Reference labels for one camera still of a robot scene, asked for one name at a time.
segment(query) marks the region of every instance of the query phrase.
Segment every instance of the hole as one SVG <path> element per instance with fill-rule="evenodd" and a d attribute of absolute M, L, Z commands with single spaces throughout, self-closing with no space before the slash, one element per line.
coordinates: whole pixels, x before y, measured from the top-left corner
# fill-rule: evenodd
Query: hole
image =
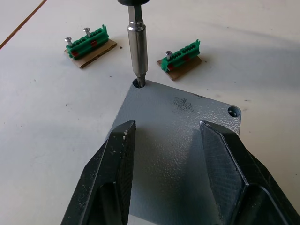
<path fill-rule="evenodd" d="M 228 113 L 232 117 L 238 117 L 240 115 L 240 109 L 238 107 L 235 107 L 235 106 L 230 106 L 228 108 Z"/>
<path fill-rule="evenodd" d="M 133 84 L 133 86 L 135 86 L 136 88 L 143 88 L 143 87 L 144 87 L 144 86 L 139 87 L 139 86 L 137 85 L 137 79 L 134 79 L 133 82 L 132 82 L 132 84 Z"/>

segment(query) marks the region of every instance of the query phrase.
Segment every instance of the cardboard piece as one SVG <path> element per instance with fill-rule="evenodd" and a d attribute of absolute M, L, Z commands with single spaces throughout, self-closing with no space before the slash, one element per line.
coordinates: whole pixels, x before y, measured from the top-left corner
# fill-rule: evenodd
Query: cardboard piece
<path fill-rule="evenodd" d="M 157 61 L 157 64 L 160 67 L 161 67 L 161 62 L 162 62 L 162 60 Z M 190 70 L 194 69 L 196 66 L 200 65 L 201 62 L 202 62 L 202 60 L 197 56 L 197 57 L 191 59 L 190 61 L 187 61 L 186 63 L 182 64 L 180 67 L 175 68 L 172 71 L 166 72 L 166 74 L 168 74 L 168 76 L 170 77 L 170 79 L 172 81 L 175 81 L 176 79 L 183 76 Z"/>
<path fill-rule="evenodd" d="M 117 46 L 117 43 L 111 39 L 108 39 L 108 42 L 106 42 L 104 45 L 100 46 L 99 48 L 95 49 L 79 60 L 70 58 L 67 49 L 65 50 L 65 53 L 67 54 L 67 57 L 75 63 L 75 65 L 77 65 L 79 68 L 84 68 L 88 64 L 98 59 L 101 55 L 104 55 L 105 53 L 112 50 L 115 46 Z"/>

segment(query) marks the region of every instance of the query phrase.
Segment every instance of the green terminal block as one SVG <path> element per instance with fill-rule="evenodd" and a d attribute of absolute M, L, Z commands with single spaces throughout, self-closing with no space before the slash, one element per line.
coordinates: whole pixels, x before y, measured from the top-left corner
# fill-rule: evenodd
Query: green terminal block
<path fill-rule="evenodd" d="M 172 54 L 169 59 L 167 59 L 167 57 L 163 58 L 161 63 L 162 70 L 168 72 L 180 67 L 185 62 L 200 54 L 199 47 L 200 41 L 197 39 L 195 42 L 191 43 L 185 48 L 182 48 Z"/>
<path fill-rule="evenodd" d="M 86 35 L 81 39 L 74 41 L 72 46 L 67 45 L 67 52 L 70 58 L 73 58 L 74 60 L 80 59 L 108 42 L 108 37 L 106 26 L 102 25 L 102 28 L 91 32 L 90 37 Z"/>

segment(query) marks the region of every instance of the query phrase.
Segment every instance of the white table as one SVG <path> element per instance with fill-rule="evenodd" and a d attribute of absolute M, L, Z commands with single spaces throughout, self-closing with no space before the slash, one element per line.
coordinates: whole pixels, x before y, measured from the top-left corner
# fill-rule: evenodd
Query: white table
<path fill-rule="evenodd" d="M 4 0 L 0 7 L 0 44 L 22 23 L 42 0 Z"/>
<path fill-rule="evenodd" d="M 238 106 L 246 148 L 300 212 L 300 2 L 174 2 L 142 7 L 146 78 Z M 78 69 L 64 38 L 102 24 L 119 45 Z M 0 51 L 0 224 L 61 222 L 135 78 L 127 25 L 117 0 L 51 0 Z M 171 81 L 156 61 L 197 38 L 202 65 Z"/>

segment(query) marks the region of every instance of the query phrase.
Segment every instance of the textured metal surface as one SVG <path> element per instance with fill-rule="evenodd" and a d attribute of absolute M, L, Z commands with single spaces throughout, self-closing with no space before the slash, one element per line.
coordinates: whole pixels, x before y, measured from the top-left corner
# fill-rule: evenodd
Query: textured metal surface
<path fill-rule="evenodd" d="M 197 129 L 207 120 L 238 134 L 230 106 L 151 81 L 130 87 L 112 128 L 136 121 L 131 215 L 160 225 L 220 224 Z"/>

